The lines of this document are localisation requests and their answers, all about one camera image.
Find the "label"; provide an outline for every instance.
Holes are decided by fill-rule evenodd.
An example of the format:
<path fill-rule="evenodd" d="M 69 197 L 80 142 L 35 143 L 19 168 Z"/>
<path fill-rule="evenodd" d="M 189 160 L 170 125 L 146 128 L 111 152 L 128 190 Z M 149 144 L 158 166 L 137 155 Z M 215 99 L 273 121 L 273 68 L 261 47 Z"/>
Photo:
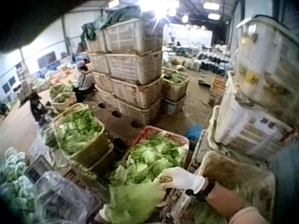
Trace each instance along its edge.
<path fill-rule="evenodd" d="M 249 83 L 251 85 L 256 85 L 256 84 L 258 84 L 259 78 L 260 78 L 260 74 L 248 69 L 248 71 L 246 73 L 246 77 L 245 77 L 245 82 Z"/>

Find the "woman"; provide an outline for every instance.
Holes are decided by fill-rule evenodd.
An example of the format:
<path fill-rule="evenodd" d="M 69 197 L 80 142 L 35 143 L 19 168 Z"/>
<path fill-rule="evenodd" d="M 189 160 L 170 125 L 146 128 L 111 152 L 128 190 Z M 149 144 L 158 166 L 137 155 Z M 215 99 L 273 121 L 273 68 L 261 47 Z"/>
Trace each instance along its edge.
<path fill-rule="evenodd" d="M 31 113 L 36 122 L 38 122 L 40 126 L 43 126 L 46 123 L 45 115 L 48 110 L 40 102 L 40 99 L 41 97 L 36 92 L 31 93 L 29 97 Z"/>
<path fill-rule="evenodd" d="M 77 77 L 76 88 L 74 88 L 73 91 L 76 94 L 78 103 L 81 103 L 88 94 L 95 90 L 95 81 L 93 74 L 85 65 L 84 61 L 77 62 L 77 68 L 80 74 Z"/>

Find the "plastic crate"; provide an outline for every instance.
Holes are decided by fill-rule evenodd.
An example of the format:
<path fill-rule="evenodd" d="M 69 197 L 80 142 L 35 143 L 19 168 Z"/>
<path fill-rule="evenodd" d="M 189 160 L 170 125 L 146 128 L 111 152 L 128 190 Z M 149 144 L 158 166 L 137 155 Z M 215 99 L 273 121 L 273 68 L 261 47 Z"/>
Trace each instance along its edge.
<path fill-rule="evenodd" d="M 237 28 L 235 70 L 242 92 L 278 115 L 296 118 L 299 38 L 274 19 L 262 15 L 245 19 Z"/>
<path fill-rule="evenodd" d="M 74 105 L 77 103 L 77 98 L 76 98 L 76 94 L 74 92 L 62 92 L 59 93 L 55 98 L 58 98 L 60 96 L 68 96 L 68 98 L 65 100 L 64 103 L 54 103 L 52 102 L 52 106 L 59 112 L 63 112 L 65 111 L 67 108 L 69 108 L 70 106 Z"/>
<path fill-rule="evenodd" d="M 93 76 L 94 76 L 95 83 L 99 88 L 101 88 L 106 92 L 110 92 L 110 93 L 113 92 L 111 75 L 93 71 Z"/>
<path fill-rule="evenodd" d="M 127 83 L 146 85 L 161 76 L 162 51 L 145 56 L 107 55 L 111 75 Z"/>
<path fill-rule="evenodd" d="M 105 29 L 109 51 L 133 50 L 138 53 L 161 51 L 163 44 L 162 23 L 131 19 Z"/>
<path fill-rule="evenodd" d="M 205 154 L 200 167 L 194 173 L 216 180 L 225 188 L 234 190 L 236 193 L 240 192 L 240 188 L 246 189 L 248 193 L 245 200 L 257 208 L 266 220 L 272 220 L 275 178 L 269 170 L 264 167 L 259 168 L 242 163 L 223 154 L 210 151 Z M 199 205 L 198 201 L 193 200 L 195 199 L 192 199 L 184 192 L 182 193 L 170 212 L 174 223 L 180 223 L 180 220 L 184 218 L 190 219 L 190 214 L 184 217 L 184 213 L 187 210 L 194 210 L 193 206 Z"/>
<path fill-rule="evenodd" d="M 102 53 L 88 54 L 90 63 L 94 71 L 99 73 L 110 74 L 107 55 Z"/>
<path fill-rule="evenodd" d="M 148 125 L 159 112 L 161 97 L 156 100 L 148 109 L 140 109 L 138 107 L 127 104 L 119 99 L 116 100 L 120 113 L 131 118 L 133 121 L 143 125 Z"/>
<path fill-rule="evenodd" d="M 161 101 L 160 112 L 169 116 L 179 113 L 183 109 L 186 97 L 187 94 L 185 94 L 185 96 L 178 102 L 172 102 L 163 98 Z"/>
<path fill-rule="evenodd" d="M 162 133 L 162 132 L 165 132 L 166 133 L 165 136 L 167 136 L 168 138 L 170 138 L 173 141 L 178 142 L 178 143 L 185 146 L 186 153 L 185 153 L 185 156 L 183 158 L 183 163 L 185 163 L 185 161 L 187 159 L 188 149 L 189 149 L 189 140 L 184 136 L 181 136 L 181 135 L 178 135 L 178 134 L 175 134 L 175 133 L 172 133 L 172 132 L 168 132 L 166 130 L 163 130 L 163 129 L 160 129 L 160 128 L 157 128 L 157 127 L 146 126 L 144 129 L 142 129 L 142 131 L 140 131 L 140 133 L 138 134 L 137 138 L 132 142 L 132 146 L 135 146 L 136 144 L 138 144 L 143 139 L 148 139 L 151 136 L 153 136 L 155 134 Z M 124 156 L 123 161 L 127 160 L 128 156 L 129 156 L 129 153 L 127 153 Z M 175 189 L 172 189 L 168 194 L 166 194 L 163 202 L 158 204 L 157 207 L 166 206 L 170 202 L 170 200 L 171 200 L 172 196 L 174 195 L 175 191 L 176 191 Z"/>
<path fill-rule="evenodd" d="M 239 99 L 236 83 L 228 79 L 219 108 L 215 141 L 231 149 L 268 160 L 291 144 L 298 132 L 270 114 L 255 110 Z"/>
<path fill-rule="evenodd" d="M 104 31 L 96 30 L 96 39 L 94 41 L 86 41 L 88 53 L 107 52 L 107 45 Z"/>
<path fill-rule="evenodd" d="M 60 134 L 59 125 L 62 123 L 64 116 L 66 114 L 74 111 L 82 110 L 86 107 L 87 107 L 86 105 L 77 103 L 71 106 L 66 111 L 62 112 L 60 115 L 58 115 L 53 120 L 55 137 L 57 138 L 58 135 Z M 65 152 L 61 150 L 62 155 L 67 160 L 74 160 L 78 163 L 81 163 L 86 168 L 90 168 L 94 163 L 99 161 L 102 158 L 102 156 L 105 155 L 107 151 L 110 149 L 110 145 L 109 145 L 110 142 L 107 138 L 105 125 L 97 118 L 94 119 L 102 126 L 101 132 L 96 137 L 94 137 L 83 149 L 77 151 L 71 156 L 66 155 Z"/>
<path fill-rule="evenodd" d="M 110 93 L 110 92 L 106 92 L 104 90 L 101 90 L 100 88 L 98 88 L 98 90 L 99 90 L 99 94 L 100 94 L 102 100 L 105 103 L 111 105 L 114 108 L 117 108 L 117 102 L 116 102 L 115 94 Z"/>
<path fill-rule="evenodd" d="M 171 100 L 172 102 L 178 102 L 186 94 L 190 77 L 183 73 L 180 74 L 185 76 L 185 81 L 179 84 L 165 78 L 163 79 L 162 94 L 165 99 Z"/>
<path fill-rule="evenodd" d="M 133 106 L 149 108 L 161 95 L 163 75 L 147 85 L 126 83 L 112 78 L 112 85 L 117 98 Z"/>

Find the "plastic bag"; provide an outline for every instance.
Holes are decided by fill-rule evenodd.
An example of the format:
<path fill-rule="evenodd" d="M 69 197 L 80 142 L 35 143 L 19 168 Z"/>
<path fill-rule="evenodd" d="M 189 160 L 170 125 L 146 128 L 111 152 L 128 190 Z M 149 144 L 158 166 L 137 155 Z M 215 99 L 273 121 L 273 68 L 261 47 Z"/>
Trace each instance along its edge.
<path fill-rule="evenodd" d="M 36 212 L 43 223 L 86 223 L 93 204 L 90 193 L 54 171 L 44 173 L 35 187 Z"/>

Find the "gloved hand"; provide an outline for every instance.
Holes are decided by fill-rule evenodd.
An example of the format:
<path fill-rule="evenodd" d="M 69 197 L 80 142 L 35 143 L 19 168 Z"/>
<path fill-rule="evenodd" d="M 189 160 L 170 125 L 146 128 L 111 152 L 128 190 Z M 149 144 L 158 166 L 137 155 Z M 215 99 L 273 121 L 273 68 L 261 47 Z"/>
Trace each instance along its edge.
<path fill-rule="evenodd" d="M 204 177 L 189 173 L 181 167 L 166 169 L 162 171 L 158 179 L 160 179 L 161 176 L 172 178 L 171 182 L 161 183 L 161 188 L 191 189 L 194 194 L 197 194 L 205 183 Z"/>

